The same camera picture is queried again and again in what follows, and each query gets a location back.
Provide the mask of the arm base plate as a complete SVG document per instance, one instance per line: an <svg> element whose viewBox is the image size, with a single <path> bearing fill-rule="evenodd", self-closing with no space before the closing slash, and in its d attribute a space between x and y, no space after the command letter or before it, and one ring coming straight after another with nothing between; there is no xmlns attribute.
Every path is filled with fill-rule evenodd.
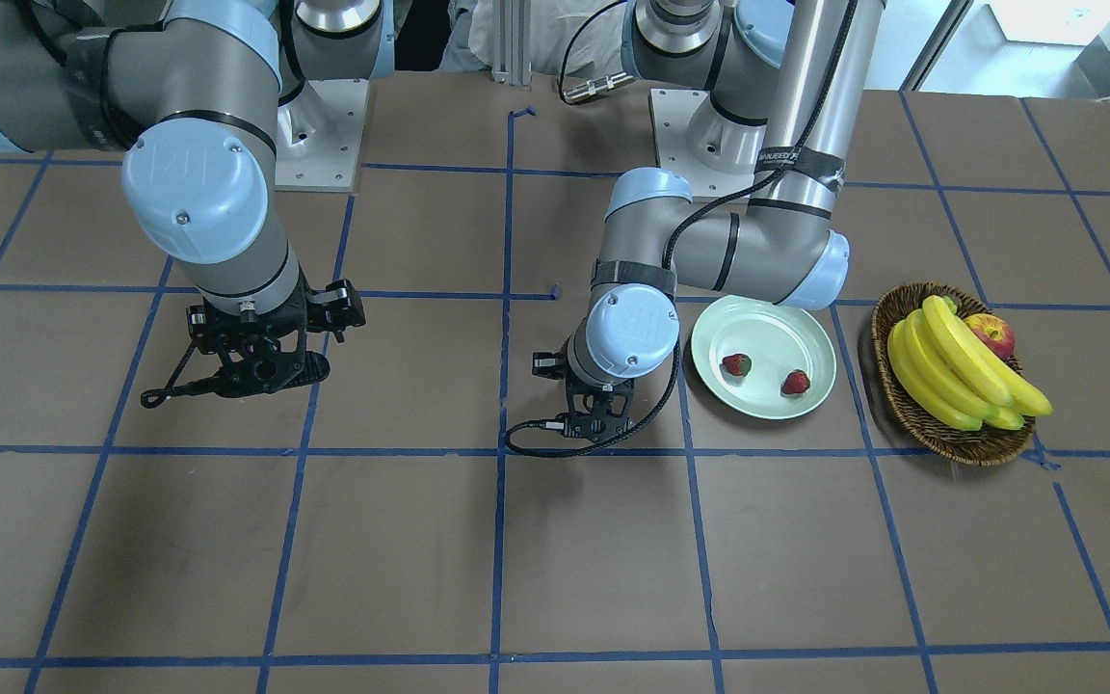
<svg viewBox="0 0 1110 694"><path fill-rule="evenodd" d="M275 187L282 192L352 193L367 115L365 79L309 80L278 109Z"/></svg>
<svg viewBox="0 0 1110 694"><path fill-rule="evenodd" d="M753 177L768 120L736 121L706 91L656 88L650 119L657 165L709 185L726 177Z"/></svg>

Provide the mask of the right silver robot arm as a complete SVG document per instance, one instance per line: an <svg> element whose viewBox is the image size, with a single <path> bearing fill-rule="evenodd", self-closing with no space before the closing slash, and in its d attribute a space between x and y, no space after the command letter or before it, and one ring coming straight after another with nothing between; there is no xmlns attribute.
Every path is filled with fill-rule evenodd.
<svg viewBox="0 0 1110 694"><path fill-rule="evenodd" d="M282 124L313 80L395 66L391 1L145 1L110 26L110 1L0 1L0 153L119 152L128 205L202 295L189 352L210 378L143 392L248 398L325 381L307 335L364 325L346 280L312 288L275 209L278 163L317 130Z"/></svg>

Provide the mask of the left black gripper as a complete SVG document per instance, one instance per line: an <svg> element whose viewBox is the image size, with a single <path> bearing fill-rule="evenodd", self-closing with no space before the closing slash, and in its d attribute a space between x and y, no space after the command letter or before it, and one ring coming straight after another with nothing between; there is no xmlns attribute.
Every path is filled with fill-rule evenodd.
<svg viewBox="0 0 1110 694"><path fill-rule="evenodd" d="M634 434L635 381L601 368L586 339L572 336L558 352L534 352L529 373L564 384L564 411L541 420L539 429L594 444L613 444Z"/></svg>

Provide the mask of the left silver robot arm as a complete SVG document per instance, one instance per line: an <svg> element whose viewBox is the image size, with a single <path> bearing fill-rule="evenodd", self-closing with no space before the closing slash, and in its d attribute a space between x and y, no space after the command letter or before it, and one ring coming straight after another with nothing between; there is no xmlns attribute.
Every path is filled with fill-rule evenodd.
<svg viewBox="0 0 1110 694"><path fill-rule="evenodd" d="M820 310L849 271L830 215L882 1L630 1L620 66L686 88L674 132L655 125L659 167L624 173L605 211L581 325L532 370L565 409L527 428L626 440L635 383L682 368L678 288Z"/></svg>

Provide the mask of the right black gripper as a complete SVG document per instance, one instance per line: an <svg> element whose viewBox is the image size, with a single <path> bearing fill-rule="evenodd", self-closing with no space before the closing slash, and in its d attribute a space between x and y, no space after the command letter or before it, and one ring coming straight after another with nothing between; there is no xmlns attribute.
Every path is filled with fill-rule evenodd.
<svg viewBox="0 0 1110 694"><path fill-rule="evenodd" d="M313 291L294 255L286 257L266 298L278 295L275 288L287 280L292 281L290 293L268 311L264 302L246 296L230 300L225 310L210 302L188 306L188 351L216 356L220 368L210 378L180 384L176 381L186 365L182 360L165 386L142 392L141 405L158 408L173 398L204 394L274 394L325 381L330 362L307 350L305 334L331 333L343 342L345 330L365 324L364 306L347 280L331 282L320 293Z"/></svg>

